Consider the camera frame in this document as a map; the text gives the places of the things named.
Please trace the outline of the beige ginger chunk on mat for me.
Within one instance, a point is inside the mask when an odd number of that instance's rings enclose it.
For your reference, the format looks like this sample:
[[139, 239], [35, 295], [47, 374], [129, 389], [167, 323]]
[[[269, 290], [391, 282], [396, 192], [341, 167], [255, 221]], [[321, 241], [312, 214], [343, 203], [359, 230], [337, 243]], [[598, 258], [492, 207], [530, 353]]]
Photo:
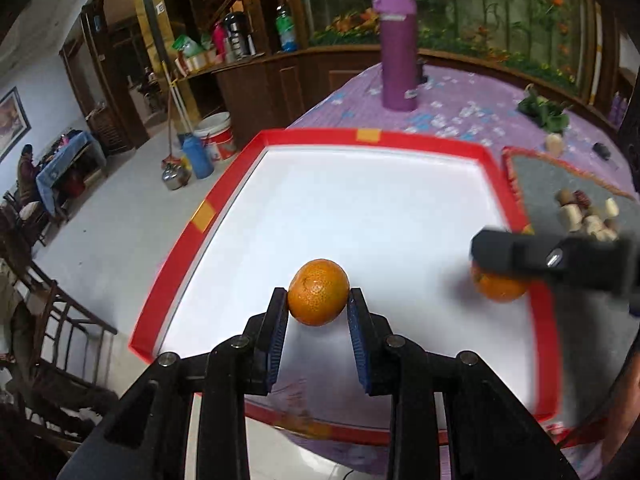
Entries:
[[560, 207], [560, 217], [566, 232], [575, 233], [582, 229], [584, 215], [577, 204], [566, 204]]

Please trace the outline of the framed wall painting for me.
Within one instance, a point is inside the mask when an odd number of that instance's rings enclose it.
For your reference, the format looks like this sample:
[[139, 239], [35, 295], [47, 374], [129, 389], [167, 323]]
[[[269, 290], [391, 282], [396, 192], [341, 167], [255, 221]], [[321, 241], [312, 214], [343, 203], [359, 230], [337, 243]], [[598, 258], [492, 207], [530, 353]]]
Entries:
[[0, 155], [5, 158], [30, 130], [20, 94], [13, 87], [0, 102]]

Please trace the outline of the black cup behind thermos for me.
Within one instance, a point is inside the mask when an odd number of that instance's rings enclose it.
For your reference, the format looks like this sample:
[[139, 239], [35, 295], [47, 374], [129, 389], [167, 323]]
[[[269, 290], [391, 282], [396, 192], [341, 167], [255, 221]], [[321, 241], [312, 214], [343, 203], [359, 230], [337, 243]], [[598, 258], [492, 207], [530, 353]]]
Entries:
[[418, 72], [419, 84], [427, 84], [430, 80], [430, 76], [428, 76], [428, 73], [426, 72], [426, 64], [422, 58], [419, 58], [416, 61], [416, 71]]

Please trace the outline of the orange mandarin fruit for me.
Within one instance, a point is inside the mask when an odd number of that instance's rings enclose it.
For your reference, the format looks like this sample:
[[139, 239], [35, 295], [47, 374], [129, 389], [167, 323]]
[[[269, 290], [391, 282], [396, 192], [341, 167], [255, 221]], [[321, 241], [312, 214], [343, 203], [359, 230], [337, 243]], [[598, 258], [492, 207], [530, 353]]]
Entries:
[[490, 273], [477, 263], [473, 263], [471, 266], [471, 276], [474, 286], [480, 294], [491, 301], [500, 302], [500, 304], [521, 298], [529, 289], [529, 284], [526, 281]]
[[347, 304], [349, 280], [334, 261], [305, 263], [288, 288], [288, 310], [299, 323], [319, 327], [331, 323]]

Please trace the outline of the red framed white tray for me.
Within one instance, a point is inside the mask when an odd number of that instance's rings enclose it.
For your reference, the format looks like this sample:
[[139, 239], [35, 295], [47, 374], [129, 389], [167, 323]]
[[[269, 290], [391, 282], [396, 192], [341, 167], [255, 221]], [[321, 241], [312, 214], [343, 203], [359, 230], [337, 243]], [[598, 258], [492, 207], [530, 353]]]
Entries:
[[434, 353], [472, 350], [540, 422], [561, 399], [550, 292], [485, 298], [470, 246], [528, 222], [482, 146], [355, 129], [266, 130], [232, 160], [171, 249], [130, 349], [197, 356], [242, 332], [310, 260], [341, 266], [369, 309]]

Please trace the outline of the small black object on cloth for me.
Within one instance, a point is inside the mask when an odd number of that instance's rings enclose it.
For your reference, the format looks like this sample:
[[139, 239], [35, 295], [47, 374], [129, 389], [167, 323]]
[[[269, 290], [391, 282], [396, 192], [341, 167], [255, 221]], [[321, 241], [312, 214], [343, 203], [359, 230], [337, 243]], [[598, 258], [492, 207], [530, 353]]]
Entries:
[[606, 162], [611, 159], [611, 151], [601, 142], [593, 144], [592, 150], [600, 157], [600, 159], [603, 159]]

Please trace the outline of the blue water jug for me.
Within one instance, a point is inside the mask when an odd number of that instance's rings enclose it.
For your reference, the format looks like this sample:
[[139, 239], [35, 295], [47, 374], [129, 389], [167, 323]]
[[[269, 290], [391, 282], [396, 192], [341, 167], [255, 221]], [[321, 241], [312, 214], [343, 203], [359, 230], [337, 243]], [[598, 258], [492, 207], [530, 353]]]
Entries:
[[193, 134], [186, 134], [183, 137], [182, 150], [189, 159], [195, 177], [205, 179], [214, 172], [214, 164], [199, 138]]

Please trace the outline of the grey mat with red trim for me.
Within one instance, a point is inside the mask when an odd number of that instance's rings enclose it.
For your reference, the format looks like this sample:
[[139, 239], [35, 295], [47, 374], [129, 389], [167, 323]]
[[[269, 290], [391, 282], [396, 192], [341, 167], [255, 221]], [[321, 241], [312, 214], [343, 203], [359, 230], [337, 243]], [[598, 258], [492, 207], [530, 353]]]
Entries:
[[639, 294], [620, 289], [639, 251], [639, 202], [592, 172], [508, 146], [502, 161], [526, 230], [561, 261], [544, 268], [558, 326], [564, 445], [603, 437], [616, 388], [639, 353]]

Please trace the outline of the purple thermos bottle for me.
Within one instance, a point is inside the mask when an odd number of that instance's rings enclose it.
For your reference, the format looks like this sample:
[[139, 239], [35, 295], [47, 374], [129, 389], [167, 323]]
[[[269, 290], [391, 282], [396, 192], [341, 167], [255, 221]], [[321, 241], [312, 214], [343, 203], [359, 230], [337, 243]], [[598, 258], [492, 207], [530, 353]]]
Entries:
[[382, 102], [394, 112], [418, 104], [418, 7], [416, 0], [372, 0], [380, 26]]

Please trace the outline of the flower mural panel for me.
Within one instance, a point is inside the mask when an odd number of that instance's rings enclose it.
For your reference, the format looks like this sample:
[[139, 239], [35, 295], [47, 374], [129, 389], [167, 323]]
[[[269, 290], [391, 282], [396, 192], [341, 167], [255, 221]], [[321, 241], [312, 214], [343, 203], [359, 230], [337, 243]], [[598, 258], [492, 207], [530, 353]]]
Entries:
[[[303, 0], [314, 46], [376, 44], [372, 0]], [[416, 0], [418, 45], [482, 58], [570, 93], [582, 82], [585, 0]]]

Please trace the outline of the wooden chair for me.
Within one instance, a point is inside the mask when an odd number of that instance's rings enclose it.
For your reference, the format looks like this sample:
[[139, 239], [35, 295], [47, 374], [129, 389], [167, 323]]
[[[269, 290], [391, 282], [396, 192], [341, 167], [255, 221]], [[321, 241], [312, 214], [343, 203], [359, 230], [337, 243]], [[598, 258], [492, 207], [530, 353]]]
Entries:
[[28, 428], [67, 453], [116, 402], [103, 385], [116, 335], [38, 266], [1, 263], [3, 394]]

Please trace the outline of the blue covered side table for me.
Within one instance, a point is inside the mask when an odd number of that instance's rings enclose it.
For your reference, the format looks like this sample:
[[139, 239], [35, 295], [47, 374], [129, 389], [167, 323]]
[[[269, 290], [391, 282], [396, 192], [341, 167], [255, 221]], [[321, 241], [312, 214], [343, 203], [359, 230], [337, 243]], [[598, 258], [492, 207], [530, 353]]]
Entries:
[[44, 209], [51, 217], [58, 215], [53, 192], [55, 182], [70, 169], [75, 159], [84, 153], [88, 153], [102, 171], [106, 170], [106, 157], [98, 140], [89, 131], [79, 131], [37, 174], [38, 192]]

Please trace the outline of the green white bottle on shelf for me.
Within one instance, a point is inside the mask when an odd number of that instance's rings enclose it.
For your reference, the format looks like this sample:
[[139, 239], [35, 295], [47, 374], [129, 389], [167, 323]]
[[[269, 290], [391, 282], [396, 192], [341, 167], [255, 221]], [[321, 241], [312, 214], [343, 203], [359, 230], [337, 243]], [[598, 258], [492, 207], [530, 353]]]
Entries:
[[282, 51], [295, 52], [297, 50], [295, 25], [286, 6], [277, 7], [276, 26], [280, 37]]

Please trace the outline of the purple floral tablecloth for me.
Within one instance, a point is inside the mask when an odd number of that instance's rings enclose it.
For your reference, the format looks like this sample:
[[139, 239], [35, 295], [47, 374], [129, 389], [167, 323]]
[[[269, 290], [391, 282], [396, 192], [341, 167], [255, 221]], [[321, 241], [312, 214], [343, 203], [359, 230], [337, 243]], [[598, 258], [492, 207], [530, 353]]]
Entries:
[[[544, 132], [516, 106], [524, 91], [495, 78], [467, 70], [426, 68], [430, 80], [419, 88], [418, 106], [409, 113], [382, 107], [381, 67], [373, 65], [314, 104], [295, 119], [295, 128], [380, 128], [387, 131], [440, 136], [483, 145], [495, 159], [507, 146], [542, 153]], [[622, 152], [606, 133], [576, 114], [563, 134], [563, 162], [592, 172], [625, 192], [634, 188]], [[607, 162], [592, 150], [601, 142], [611, 151]]]

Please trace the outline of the green leafy vegetable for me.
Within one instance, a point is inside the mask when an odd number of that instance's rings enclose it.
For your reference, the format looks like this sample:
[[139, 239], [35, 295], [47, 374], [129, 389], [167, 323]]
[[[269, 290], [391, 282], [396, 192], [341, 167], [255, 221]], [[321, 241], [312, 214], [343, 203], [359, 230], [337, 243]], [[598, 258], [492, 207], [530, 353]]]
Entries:
[[528, 117], [538, 128], [548, 133], [563, 134], [570, 124], [567, 103], [553, 101], [542, 96], [533, 84], [524, 89], [524, 98], [516, 109]]

